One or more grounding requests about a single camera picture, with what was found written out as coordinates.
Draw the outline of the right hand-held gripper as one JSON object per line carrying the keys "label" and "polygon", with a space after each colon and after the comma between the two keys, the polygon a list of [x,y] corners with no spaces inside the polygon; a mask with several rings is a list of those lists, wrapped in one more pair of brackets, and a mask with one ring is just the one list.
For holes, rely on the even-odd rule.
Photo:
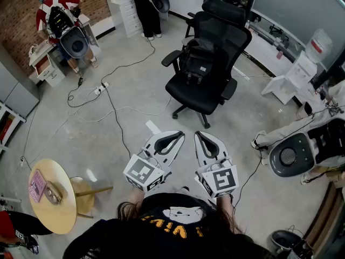
{"label": "right hand-held gripper", "polygon": [[228,156],[225,143],[214,135],[202,131],[194,134],[194,143],[200,166],[196,172],[199,183],[212,199],[230,195],[239,187],[239,181],[237,166]]}

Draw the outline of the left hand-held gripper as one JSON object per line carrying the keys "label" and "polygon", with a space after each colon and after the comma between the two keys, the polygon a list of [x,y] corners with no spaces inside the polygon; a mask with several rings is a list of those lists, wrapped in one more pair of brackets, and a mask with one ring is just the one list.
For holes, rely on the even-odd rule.
{"label": "left hand-held gripper", "polygon": [[126,180],[144,193],[151,192],[171,174],[170,165],[184,141],[185,134],[177,130],[153,135],[138,154],[132,155],[123,171]]}

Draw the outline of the black mesh office chair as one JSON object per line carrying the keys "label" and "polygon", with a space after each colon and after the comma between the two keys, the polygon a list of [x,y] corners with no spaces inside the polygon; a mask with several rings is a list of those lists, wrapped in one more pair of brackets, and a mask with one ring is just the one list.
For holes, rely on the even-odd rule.
{"label": "black mesh office chair", "polygon": [[172,113],[177,119],[180,111],[188,108],[201,114],[203,126],[209,128],[207,116],[218,105],[229,100],[237,81],[232,78],[232,68],[252,40],[245,27],[245,10],[221,0],[206,0],[202,10],[195,14],[195,37],[213,42],[217,48],[212,71],[200,85],[192,80],[187,85],[187,76],[180,72],[179,57],[183,49],[168,54],[161,62],[165,67],[172,65],[175,75],[165,86],[172,98],[181,106]]}

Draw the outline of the black backpack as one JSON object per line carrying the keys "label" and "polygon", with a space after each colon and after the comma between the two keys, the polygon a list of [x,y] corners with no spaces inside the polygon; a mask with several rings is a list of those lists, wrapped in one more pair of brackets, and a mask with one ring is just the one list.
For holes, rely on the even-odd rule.
{"label": "black backpack", "polygon": [[179,57],[180,72],[187,76],[187,85],[195,80],[198,85],[206,81],[212,71],[217,48],[213,42],[193,38]]}

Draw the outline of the person's right forearm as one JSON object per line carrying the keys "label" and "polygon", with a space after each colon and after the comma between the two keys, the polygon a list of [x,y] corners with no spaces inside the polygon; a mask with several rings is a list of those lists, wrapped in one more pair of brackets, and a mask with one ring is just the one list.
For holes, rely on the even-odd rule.
{"label": "person's right forearm", "polygon": [[231,229],[233,229],[234,225],[236,224],[234,221],[232,201],[233,196],[231,194],[223,195],[217,198],[217,209],[223,212]]}

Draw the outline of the person's left forearm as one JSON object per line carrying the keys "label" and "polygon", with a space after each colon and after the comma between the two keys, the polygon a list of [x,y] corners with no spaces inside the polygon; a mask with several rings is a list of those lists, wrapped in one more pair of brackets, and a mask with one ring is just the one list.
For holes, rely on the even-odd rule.
{"label": "person's left forearm", "polygon": [[145,198],[145,192],[133,187],[129,193],[127,202],[133,204],[137,210],[140,209],[142,202]]}

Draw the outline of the black chair with grey seat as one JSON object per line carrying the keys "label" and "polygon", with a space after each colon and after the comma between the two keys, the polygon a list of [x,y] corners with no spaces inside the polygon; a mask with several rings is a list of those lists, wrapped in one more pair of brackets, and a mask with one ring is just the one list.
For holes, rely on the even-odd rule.
{"label": "black chair with grey seat", "polygon": [[187,30],[185,37],[182,39],[182,49],[184,50],[188,44],[195,37],[195,14],[188,12],[188,18],[185,20],[187,24]]}

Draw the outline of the white paper strip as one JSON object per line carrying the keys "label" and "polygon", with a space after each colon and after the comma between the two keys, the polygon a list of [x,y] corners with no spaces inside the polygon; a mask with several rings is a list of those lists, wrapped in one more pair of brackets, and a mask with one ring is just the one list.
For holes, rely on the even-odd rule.
{"label": "white paper strip", "polygon": [[161,130],[151,120],[146,122],[146,126],[150,129],[153,135],[161,133]]}

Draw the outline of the white power strip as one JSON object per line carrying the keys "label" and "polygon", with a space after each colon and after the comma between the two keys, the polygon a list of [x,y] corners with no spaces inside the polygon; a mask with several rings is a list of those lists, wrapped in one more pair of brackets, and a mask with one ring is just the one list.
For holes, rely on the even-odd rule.
{"label": "white power strip", "polygon": [[96,89],[94,90],[94,93],[96,96],[99,96],[102,94],[107,88],[109,88],[109,83],[104,82],[100,86],[97,86]]}

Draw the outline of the white low stand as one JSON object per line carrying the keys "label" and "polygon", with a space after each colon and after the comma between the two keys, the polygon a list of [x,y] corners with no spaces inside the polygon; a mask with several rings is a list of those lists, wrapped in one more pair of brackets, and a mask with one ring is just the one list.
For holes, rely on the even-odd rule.
{"label": "white low stand", "polygon": [[286,105],[296,94],[297,88],[285,76],[271,78],[261,94],[274,94],[282,104]]}

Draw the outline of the person's black printed shirt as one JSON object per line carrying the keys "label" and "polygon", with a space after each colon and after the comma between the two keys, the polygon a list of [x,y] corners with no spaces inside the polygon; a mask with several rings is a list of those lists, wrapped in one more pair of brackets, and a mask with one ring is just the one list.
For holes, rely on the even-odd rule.
{"label": "person's black printed shirt", "polygon": [[73,240],[63,259],[276,259],[231,229],[223,212],[184,193],[145,197],[139,210],[129,202],[114,219],[100,220]]}

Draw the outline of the wooden stool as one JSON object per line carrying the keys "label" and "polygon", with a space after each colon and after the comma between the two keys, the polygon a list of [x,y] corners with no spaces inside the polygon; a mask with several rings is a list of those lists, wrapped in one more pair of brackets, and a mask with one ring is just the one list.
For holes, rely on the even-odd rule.
{"label": "wooden stool", "polygon": [[90,213],[94,207],[95,195],[113,189],[113,186],[92,189],[91,185],[81,177],[70,178],[70,182],[75,193],[77,216],[86,219],[93,218]]}

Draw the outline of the white water dispenser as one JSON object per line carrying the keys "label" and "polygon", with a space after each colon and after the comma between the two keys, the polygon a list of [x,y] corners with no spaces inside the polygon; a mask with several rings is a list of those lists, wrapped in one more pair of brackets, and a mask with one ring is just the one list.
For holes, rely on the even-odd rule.
{"label": "white water dispenser", "polygon": [[303,88],[317,73],[317,65],[302,51],[285,78],[296,88]]}

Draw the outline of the eyeglasses in open case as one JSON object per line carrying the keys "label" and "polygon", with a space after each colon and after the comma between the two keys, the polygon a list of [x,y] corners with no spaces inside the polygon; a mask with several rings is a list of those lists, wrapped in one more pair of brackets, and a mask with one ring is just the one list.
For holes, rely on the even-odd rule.
{"label": "eyeglasses in open case", "polygon": [[48,201],[55,206],[59,205],[63,199],[63,195],[62,195],[61,191],[51,181],[46,182],[44,194],[45,194],[46,198],[48,199]]}

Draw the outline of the round wooden table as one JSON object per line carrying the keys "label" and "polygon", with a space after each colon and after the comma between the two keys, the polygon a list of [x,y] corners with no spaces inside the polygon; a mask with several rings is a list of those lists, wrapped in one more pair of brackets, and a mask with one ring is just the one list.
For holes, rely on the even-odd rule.
{"label": "round wooden table", "polygon": [[51,159],[41,159],[32,168],[29,176],[31,182],[35,171],[39,170],[46,181],[52,182],[62,193],[62,201],[53,205],[45,195],[35,202],[29,194],[30,203],[36,217],[51,232],[66,234],[72,230],[77,219],[77,203],[75,193],[65,170]]}

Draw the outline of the pink book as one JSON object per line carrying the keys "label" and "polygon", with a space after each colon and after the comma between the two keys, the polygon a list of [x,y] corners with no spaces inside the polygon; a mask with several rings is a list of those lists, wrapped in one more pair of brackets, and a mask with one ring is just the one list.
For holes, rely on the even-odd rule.
{"label": "pink book", "polygon": [[36,169],[29,183],[29,194],[34,202],[38,203],[40,201],[46,185],[45,178],[42,176],[40,170]]}

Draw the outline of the white drawer cabinet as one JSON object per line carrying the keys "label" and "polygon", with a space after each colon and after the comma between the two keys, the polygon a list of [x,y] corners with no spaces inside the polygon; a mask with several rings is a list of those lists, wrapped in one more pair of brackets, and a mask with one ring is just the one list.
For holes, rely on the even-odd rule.
{"label": "white drawer cabinet", "polygon": [[117,30],[126,32],[128,38],[142,32],[134,0],[107,0],[107,4]]}

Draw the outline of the white desk with drawer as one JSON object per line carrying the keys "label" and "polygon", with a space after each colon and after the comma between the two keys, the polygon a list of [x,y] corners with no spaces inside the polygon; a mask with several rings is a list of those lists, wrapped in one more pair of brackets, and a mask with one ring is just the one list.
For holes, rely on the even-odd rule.
{"label": "white desk with drawer", "polygon": [[[80,15],[79,20],[88,37],[89,46],[97,56],[101,52],[97,37],[107,30],[104,27],[107,25],[107,18],[94,25],[91,25],[90,19],[84,14]],[[34,68],[35,83],[38,80],[46,81],[50,86],[55,87],[65,78],[57,51],[53,52],[54,48],[56,47],[44,40],[31,49],[29,66]]]}

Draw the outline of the clear water bottle red label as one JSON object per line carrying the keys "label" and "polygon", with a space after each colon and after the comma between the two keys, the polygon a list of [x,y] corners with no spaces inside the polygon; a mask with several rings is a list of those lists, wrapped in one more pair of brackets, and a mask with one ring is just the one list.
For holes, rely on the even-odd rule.
{"label": "clear water bottle red label", "polygon": [[333,49],[333,41],[323,29],[317,29],[306,45],[305,53],[314,64],[322,62]]}

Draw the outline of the white open shelf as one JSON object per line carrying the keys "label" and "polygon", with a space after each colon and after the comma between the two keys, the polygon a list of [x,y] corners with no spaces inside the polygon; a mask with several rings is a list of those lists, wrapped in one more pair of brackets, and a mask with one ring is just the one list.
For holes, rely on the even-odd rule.
{"label": "white open shelf", "polygon": [[26,119],[0,101],[0,154],[8,150],[6,143],[20,122]]}

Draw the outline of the grey cabinet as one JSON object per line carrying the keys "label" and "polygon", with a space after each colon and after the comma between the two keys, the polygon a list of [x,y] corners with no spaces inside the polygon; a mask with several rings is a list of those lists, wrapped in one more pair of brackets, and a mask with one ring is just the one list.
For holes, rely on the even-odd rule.
{"label": "grey cabinet", "polygon": [[0,101],[8,108],[26,118],[39,103],[36,84],[0,44]]}

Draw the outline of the red cloth item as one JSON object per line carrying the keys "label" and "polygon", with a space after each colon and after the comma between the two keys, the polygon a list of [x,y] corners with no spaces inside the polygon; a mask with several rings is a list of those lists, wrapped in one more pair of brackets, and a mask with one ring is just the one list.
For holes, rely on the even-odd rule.
{"label": "red cloth item", "polygon": [[16,233],[10,215],[6,211],[0,212],[0,236],[2,238],[15,238]]}

